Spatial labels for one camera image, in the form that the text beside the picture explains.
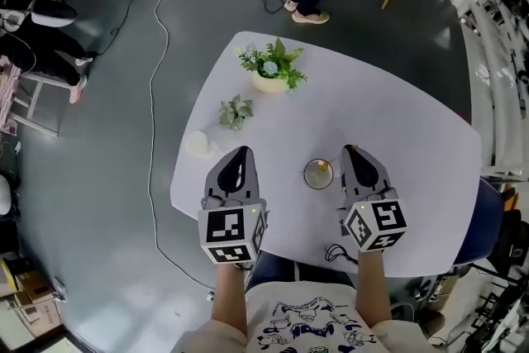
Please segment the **person's right forearm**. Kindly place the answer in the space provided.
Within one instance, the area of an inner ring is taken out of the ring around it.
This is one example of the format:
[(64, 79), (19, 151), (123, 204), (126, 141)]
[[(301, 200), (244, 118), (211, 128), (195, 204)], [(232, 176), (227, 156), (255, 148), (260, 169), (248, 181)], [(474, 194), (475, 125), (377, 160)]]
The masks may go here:
[(392, 319), (381, 250), (359, 254), (355, 308), (368, 327)]

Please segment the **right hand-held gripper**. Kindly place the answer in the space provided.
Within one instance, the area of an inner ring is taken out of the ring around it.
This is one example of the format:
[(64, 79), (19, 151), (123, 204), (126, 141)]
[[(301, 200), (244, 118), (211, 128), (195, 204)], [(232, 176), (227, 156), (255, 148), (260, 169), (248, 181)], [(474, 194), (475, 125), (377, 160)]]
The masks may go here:
[(407, 222), (403, 201), (390, 188), (383, 164), (367, 150), (345, 145), (341, 151), (341, 179), (348, 201), (366, 198), (338, 210), (342, 235), (350, 236), (359, 251), (394, 246), (406, 232)]

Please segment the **white shelf rack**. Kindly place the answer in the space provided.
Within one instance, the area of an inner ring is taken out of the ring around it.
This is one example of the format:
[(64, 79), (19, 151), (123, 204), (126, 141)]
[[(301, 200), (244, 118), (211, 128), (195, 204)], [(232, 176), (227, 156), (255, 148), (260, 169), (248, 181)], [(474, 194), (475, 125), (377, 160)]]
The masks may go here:
[(450, 0), (465, 41), (482, 175), (529, 181), (529, 0)]

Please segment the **white tumbler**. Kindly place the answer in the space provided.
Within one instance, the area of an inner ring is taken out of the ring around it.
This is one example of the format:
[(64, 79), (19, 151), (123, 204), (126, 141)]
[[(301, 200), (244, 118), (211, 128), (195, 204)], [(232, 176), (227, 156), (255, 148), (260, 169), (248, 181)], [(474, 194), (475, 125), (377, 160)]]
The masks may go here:
[(220, 151), (215, 140), (200, 130), (189, 132), (183, 138), (183, 145), (189, 155), (198, 158), (207, 158)]

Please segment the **cardboard box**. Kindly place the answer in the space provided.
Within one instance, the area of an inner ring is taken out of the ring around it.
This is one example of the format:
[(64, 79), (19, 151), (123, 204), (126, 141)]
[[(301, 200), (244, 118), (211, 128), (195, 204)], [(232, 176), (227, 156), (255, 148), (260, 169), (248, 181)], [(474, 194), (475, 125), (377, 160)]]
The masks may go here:
[(0, 340), (14, 349), (62, 324), (58, 294), (24, 258), (0, 258)]

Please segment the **person's white printed shirt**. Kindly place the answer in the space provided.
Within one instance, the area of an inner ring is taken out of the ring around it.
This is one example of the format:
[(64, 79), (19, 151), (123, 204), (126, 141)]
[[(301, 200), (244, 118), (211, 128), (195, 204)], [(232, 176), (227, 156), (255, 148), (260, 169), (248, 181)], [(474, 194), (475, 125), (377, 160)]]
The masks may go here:
[(436, 353), (416, 323), (368, 327), (355, 295), (344, 284), (260, 284), (246, 295), (246, 334), (210, 320), (185, 332), (171, 353)]

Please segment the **table with white cloth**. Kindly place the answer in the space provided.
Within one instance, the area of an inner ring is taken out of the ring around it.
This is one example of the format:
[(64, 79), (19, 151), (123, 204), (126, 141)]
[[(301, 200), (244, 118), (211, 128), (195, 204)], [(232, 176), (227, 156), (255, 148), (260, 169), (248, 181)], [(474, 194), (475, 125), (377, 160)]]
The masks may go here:
[[(262, 248), (290, 260), (325, 266), (331, 243), (356, 253), (341, 235), (338, 180), (323, 190), (303, 180), (314, 159), (335, 160), (344, 145), (367, 150), (387, 169), (403, 200), (407, 231), (384, 251), (389, 277), (445, 273), (455, 261), (474, 211), (482, 165), (479, 134), (460, 116), (406, 81), (360, 60), (318, 46), (294, 65), (307, 75), (292, 94), (258, 91), (241, 68), (237, 47), (261, 49), (272, 37), (234, 35), (212, 67), (185, 131), (205, 131), (220, 145), (207, 158), (178, 154), (170, 186), (172, 205), (190, 217), (200, 210), (205, 179), (225, 153), (249, 146), (260, 195), (269, 209)], [(218, 123), (222, 101), (237, 94), (253, 101), (254, 116), (240, 131)]]

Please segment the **blue chair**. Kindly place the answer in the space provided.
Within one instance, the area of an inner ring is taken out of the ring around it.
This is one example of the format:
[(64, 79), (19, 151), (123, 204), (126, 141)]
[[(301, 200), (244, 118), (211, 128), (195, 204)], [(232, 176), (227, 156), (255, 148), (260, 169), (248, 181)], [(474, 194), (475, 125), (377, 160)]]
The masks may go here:
[(469, 265), (490, 255), (503, 221), (504, 200), (487, 180), (479, 180), (476, 203), (453, 266)]

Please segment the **table with pink checkered cloth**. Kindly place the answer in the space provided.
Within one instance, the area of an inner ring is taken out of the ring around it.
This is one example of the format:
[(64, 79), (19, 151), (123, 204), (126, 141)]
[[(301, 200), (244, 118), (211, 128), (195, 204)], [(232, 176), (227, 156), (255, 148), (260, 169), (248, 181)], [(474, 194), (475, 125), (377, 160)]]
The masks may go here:
[[(30, 101), (26, 102), (17, 97), (20, 79), (29, 79), (36, 82), (36, 87)], [(22, 74), (6, 56), (0, 56), (0, 132), (10, 136), (17, 135), (17, 124), (20, 123), (46, 135), (57, 137), (59, 133), (33, 121), (34, 111), (43, 86), (51, 85), (68, 89), (69, 85), (55, 79), (46, 78), (38, 74)], [(27, 109), (23, 117), (12, 111), (12, 105), (17, 103)]]

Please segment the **small pale-leaf potted plant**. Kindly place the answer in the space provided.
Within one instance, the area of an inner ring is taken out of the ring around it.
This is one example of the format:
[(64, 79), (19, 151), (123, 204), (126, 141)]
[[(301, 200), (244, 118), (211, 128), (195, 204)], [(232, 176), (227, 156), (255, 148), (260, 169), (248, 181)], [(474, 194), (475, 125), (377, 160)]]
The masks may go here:
[(221, 126), (240, 131), (245, 122), (254, 116), (253, 101), (242, 100), (240, 94), (237, 94), (231, 100), (221, 102), (219, 113), (218, 123)]

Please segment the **blue mug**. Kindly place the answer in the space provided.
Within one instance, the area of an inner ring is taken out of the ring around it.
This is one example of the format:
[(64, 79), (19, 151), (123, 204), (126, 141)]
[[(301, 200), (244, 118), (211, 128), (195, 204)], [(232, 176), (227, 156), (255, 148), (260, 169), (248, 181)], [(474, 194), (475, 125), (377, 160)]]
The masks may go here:
[(315, 190), (322, 190), (327, 188), (334, 179), (334, 169), (331, 165), (327, 172), (322, 172), (317, 167), (317, 160), (323, 159), (311, 160), (305, 165), (305, 168), (303, 170), (303, 179), (306, 185), (310, 188)]

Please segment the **flowering plant in cream pot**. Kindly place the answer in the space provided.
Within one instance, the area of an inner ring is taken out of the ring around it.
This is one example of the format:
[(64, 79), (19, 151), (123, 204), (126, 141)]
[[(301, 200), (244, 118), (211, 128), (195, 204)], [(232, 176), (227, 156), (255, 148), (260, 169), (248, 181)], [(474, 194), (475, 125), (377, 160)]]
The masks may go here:
[(277, 37), (275, 42), (268, 42), (263, 51), (247, 45), (237, 47), (236, 55), (241, 67), (254, 75), (254, 83), (259, 90), (285, 93), (295, 91), (300, 83), (307, 81), (307, 75), (293, 65), (304, 51), (302, 47), (288, 50)]

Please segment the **person's dark trousers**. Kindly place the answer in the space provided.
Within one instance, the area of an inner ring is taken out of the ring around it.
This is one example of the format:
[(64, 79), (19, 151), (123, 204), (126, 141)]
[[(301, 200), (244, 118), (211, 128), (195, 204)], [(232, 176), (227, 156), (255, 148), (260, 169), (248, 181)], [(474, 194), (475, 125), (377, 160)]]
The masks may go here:
[(299, 263), (261, 251), (245, 291), (248, 292), (258, 285), (271, 282), (290, 283), (298, 281), (344, 284), (354, 287), (349, 275), (345, 272)]

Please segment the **person's left forearm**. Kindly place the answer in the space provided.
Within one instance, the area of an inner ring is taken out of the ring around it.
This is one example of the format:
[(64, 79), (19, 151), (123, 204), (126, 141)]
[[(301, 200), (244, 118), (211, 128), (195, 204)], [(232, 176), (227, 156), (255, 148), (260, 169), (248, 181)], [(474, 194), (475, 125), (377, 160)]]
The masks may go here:
[(232, 264), (217, 267), (217, 285), (211, 319), (247, 335), (245, 273)]

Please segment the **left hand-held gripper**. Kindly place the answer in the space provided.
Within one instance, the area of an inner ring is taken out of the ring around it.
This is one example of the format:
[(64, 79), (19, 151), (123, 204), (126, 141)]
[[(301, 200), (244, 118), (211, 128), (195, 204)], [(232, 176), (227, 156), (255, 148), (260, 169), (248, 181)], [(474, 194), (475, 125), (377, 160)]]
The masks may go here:
[(198, 211), (200, 246), (216, 265), (254, 262), (267, 228), (253, 150), (224, 155), (207, 173)]

